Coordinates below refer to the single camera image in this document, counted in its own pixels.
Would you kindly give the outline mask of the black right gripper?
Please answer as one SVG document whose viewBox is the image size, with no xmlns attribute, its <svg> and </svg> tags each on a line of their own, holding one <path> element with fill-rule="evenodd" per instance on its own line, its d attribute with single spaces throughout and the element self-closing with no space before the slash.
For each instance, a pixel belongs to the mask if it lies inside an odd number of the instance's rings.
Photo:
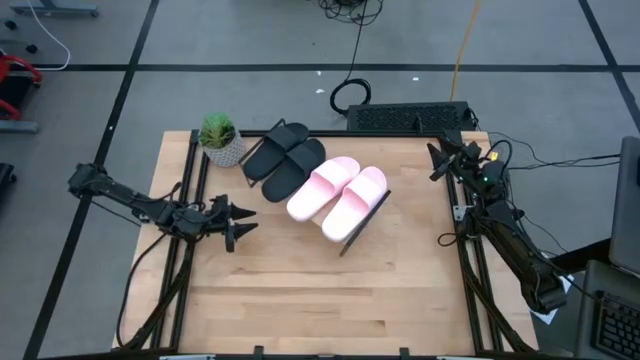
<svg viewBox="0 0 640 360">
<path fill-rule="evenodd" d="M 487 160 L 482 156 L 482 149 L 476 142 L 461 146 L 453 160 L 435 145 L 428 143 L 427 147 L 432 162 L 441 163 L 429 176 L 431 181 L 435 182 L 447 174 L 453 174 L 468 191 L 483 200 L 505 197 L 504 163 L 499 160 Z"/>
</svg>

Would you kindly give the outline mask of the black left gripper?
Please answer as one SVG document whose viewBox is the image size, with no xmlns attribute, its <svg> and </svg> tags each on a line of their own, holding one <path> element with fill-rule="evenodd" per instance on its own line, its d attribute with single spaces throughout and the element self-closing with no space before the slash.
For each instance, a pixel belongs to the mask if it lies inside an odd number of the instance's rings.
<svg viewBox="0 0 640 360">
<path fill-rule="evenodd" d="M 235 242 L 259 226 L 258 223 L 232 223 L 232 203 L 227 195 L 216 196 L 212 199 L 211 208 L 204 213 L 194 212 L 194 220 L 189 220 L 192 225 L 192 233 L 186 238 L 191 245 L 197 244 L 204 237 L 220 233 L 224 236 L 225 250 L 227 253 L 235 252 Z M 233 206 L 233 220 L 241 220 L 255 216 L 256 212 Z"/>
</svg>

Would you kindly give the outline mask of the black slide sandal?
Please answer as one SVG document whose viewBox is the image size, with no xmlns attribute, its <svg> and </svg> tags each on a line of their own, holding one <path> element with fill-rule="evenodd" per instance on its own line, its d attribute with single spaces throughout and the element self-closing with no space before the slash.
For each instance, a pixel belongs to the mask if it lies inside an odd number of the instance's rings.
<svg viewBox="0 0 640 360">
<path fill-rule="evenodd" d="M 301 123 L 290 123 L 270 130 L 244 163 L 244 175 L 252 181 L 264 179 L 284 160 L 286 153 L 300 145 L 308 135 L 309 129 Z"/>
<path fill-rule="evenodd" d="M 263 183 L 262 194 L 272 203 L 280 202 L 297 189 L 310 177 L 311 172 L 326 160 L 324 145 L 315 138 L 307 139 L 285 155 L 283 162 L 275 172 Z"/>
</svg>

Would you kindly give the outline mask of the wooden shelf with black frame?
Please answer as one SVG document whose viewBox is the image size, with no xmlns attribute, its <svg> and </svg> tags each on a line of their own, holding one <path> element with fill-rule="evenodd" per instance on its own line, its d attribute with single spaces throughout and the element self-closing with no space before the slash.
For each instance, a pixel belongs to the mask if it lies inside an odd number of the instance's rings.
<svg viewBox="0 0 640 360">
<path fill-rule="evenodd" d="M 282 126 L 282 125 L 286 125 L 286 124 L 290 124 L 288 122 L 286 122 L 286 120 L 281 119 L 279 121 L 277 121 L 270 129 L 268 130 L 242 130 L 240 132 L 241 136 L 248 136 L 248 137 L 254 137 L 256 139 L 255 144 L 246 151 L 245 155 L 241 158 L 239 165 L 242 167 L 243 169 L 243 165 L 246 162 L 246 160 L 253 154 L 253 152 L 257 149 L 257 147 L 262 143 L 263 141 L 263 137 L 272 129 L 278 127 L 278 126 Z M 362 132 L 362 131 L 350 131 L 350 130 L 346 130 L 346 131 L 328 131 L 328 132 L 323 132 L 323 131 L 311 131 L 309 130 L 309 135 L 307 137 L 307 139 L 311 139 L 311 138 L 315 138 L 318 139 L 320 141 L 320 139 L 322 137 L 347 137 L 347 138 L 364 138 L 364 137 L 376 137 L 378 134 L 376 132 Z M 276 168 L 269 174 L 267 175 L 264 179 L 259 180 L 259 181 L 252 181 L 250 179 L 248 179 L 246 176 L 245 178 L 247 179 L 248 184 L 253 187 L 255 186 L 258 182 L 262 182 L 264 183 L 276 170 Z M 290 195 L 289 197 L 287 197 L 286 199 L 284 199 L 284 201 L 286 202 L 286 206 L 287 206 L 287 202 L 288 200 L 297 192 L 297 190 Z M 335 204 L 337 203 L 337 201 L 339 200 L 342 191 L 336 196 L 334 197 L 329 203 L 327 203 L 319 212 L 317 212 L 312 218 L 310 218 L 309 220 L 313 221 L 315 224 L 319 225 L 321 228 L 321 225 L 325 219 L 325 217 L 328 215 L 328 213 L 333 209 L 333 207 L 335 206 Z M 347 236 L 347 238 L 342 241 L 342 242 L 334 242 L 334 243 L 342 243 L 344 245 L 342 251 L 343 252 L 347 252 L 348 249 L 350 248 L 350 246 L 352 245 L 352 243 L 355 241 L 355 239 L 359 236 L 360 232 L 362 231 L 362 229 L 366 226 L 366 224 L 369 222 L 369 220 L 371 219 L 371 217 L 378 211 L 378 209 L 380 208 L 380 206 L 385 202 L 385 200 L 388 198 L 388 196 L 391 194 L 391 191 L 388 189 L 388 185 L 387 185 L 387 192 L 383 195 L 381 201 L 373 208 L 373 210 L 364 218 L 364 220 L 354 229 L 354 231 L 349 234 Z"/>
</svg>

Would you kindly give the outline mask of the pink slide sandal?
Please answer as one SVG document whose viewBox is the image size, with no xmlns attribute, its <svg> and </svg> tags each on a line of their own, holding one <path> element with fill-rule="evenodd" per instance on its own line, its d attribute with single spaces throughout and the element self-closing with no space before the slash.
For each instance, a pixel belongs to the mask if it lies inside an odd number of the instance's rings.
<svg viewBox="0 0 640 360">
<path fill-rule="evenodd" d="M 381 201 L 387 192 L 385 174 L 377 167 L 364 168 L 343 189 L 325 217 L 321 230 L 333 242 L 344 241 Z"/>
<path fill-rule="evenodd" d="M 306 182 L 288 200 L 286 210 L 298 222 L 305 222 L 336 197 L 360 172 L 357 160 L 340 156 L 315 168 Z"/>
</svg>

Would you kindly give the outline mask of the green plant in patterned pot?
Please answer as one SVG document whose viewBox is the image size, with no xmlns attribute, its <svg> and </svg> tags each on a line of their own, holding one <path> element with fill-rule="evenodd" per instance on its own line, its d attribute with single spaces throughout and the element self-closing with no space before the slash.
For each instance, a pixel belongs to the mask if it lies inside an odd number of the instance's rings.
<svg viewBox="0 0 640 360">
<path fill-rule="evenodd" d="M 238 165 L 246 153 L 244 140 L 226 113 L 211 113 L 204 117 L 199 142 L 209 160 L 219 167 Z"/>
</svg>

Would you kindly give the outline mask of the black desk bar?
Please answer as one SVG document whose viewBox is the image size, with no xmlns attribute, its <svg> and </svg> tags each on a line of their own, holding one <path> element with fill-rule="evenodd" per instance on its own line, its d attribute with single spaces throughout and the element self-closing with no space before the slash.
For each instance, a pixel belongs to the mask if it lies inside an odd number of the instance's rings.
<svg viewBox="0 0 640 360">
<path fill-rule="evenodd" d="M 607 238 L 552 257 L 550 261 L 564 273 L 573 274 L 584 271 L 589 261 L 598 261 L 610 265 L 609 259 L 611 239 Z"/>
</svg>

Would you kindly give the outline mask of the grey laptop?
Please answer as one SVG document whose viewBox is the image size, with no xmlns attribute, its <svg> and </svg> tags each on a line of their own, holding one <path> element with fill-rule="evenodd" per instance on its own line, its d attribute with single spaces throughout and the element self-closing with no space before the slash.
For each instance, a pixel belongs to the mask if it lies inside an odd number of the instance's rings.
<svg viewBox="0 0 640 360">
<path fill-rule="evenodd" d="M 640 138 L 622 139 L 609 258 L 640 275 Z"/>
</svg>

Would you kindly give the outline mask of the grey desk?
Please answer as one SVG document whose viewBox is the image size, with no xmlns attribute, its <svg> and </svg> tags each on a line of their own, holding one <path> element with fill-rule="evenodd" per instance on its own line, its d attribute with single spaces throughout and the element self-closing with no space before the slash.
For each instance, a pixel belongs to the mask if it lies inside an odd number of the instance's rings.
<svg viewBox="0 0 640 360">
<path fill-rule="evenodd" d="M 591 345 L 597 291 L 609 292 L 640 304 L 640 279 L 597 261 L 590 261 L 587 265 L 574 354 L 580 359 L 616 360 Z"/>
</svg>

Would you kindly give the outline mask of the black object at floor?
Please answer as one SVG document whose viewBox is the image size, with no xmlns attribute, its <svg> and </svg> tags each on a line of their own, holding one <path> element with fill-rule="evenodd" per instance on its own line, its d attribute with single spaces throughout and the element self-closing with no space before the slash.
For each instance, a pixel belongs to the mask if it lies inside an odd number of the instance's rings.
<svg viewBox="0 0 640 360">
<path fill-rule="evenodd" d="M 14 166 L 8 163 L 0 163 L 0 203 L 5 197 L 9 187 L 17 181 L 14 174 Z"/>
</svg>

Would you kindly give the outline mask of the black keyboard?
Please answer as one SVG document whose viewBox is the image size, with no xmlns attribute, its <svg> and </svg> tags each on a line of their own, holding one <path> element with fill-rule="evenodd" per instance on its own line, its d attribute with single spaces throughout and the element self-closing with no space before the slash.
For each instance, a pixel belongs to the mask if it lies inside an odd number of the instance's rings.
<svg viewBox="0 0 640 360">
<path fill-rule="evenodd" d="M 597 291 L 591 345 L 616 360 L 640 360 L 640 304 Z"/>
</svg>

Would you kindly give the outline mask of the red and black cart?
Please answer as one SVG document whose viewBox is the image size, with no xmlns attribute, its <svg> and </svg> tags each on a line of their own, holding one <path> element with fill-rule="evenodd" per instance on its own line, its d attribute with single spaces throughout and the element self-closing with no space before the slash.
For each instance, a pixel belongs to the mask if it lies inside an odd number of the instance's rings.
<svg viewBox="0 0 640 360">
<path fill-rule="evenodd" d="M 0 120 L 20 120 L 21 105 L 43 76 L 26 60 L 0 52 Z"/>
</svg>

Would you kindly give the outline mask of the grey desk foot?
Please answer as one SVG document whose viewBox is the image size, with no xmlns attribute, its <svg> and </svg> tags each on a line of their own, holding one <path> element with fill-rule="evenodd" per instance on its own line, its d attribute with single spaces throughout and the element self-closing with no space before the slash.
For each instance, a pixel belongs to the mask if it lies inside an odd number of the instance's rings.
<svg viewBox="0 0 640 360">
<path fill-rule="evenodd" d="M 22 16 L 75 17 L 100 15 L 98 6 L 84 0 L 11 0 L 9 8 Z"/>
</svg>

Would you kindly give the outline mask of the black aluminium table frame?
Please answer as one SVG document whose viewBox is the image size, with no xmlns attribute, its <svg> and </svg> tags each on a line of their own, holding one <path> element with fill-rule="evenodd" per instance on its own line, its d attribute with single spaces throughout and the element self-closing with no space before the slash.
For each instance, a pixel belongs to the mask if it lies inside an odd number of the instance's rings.
<svg viewBox="0 0 640 360">
<path fill-rule="evenodd" d="M 259 226 L 234 253 L 212 235 L 195 247 L 187 293 L 174 301 L 161 346 L 184 353 L 269 355 L 471 355 L 489 347 L 472 331 L 444 181 L 429 179 L 428 140 L 326 137 L 329 157 L 375 166 L 391 194 L 343 252 L 319 225 L 297 222 L 268 202 L 237 168 L 220 168 L 193 147 L 188 132 L 167 132 L 150 193 L 166 193 L 186 165 L 192 201 L 226 194 L 256 212 Z"/>
</svg>

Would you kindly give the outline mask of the grey base plate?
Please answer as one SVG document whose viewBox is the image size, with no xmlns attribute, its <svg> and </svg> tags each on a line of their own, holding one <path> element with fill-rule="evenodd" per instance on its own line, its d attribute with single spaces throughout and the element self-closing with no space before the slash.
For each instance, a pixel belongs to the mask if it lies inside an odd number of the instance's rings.
<svg viewBox="0 0 640 360">
<path fill-rule="evenodd" d="M 0 133 L 37 134 L 39 126 L 35 122 L 23 120 L 0 120 Z"/>
</svg>

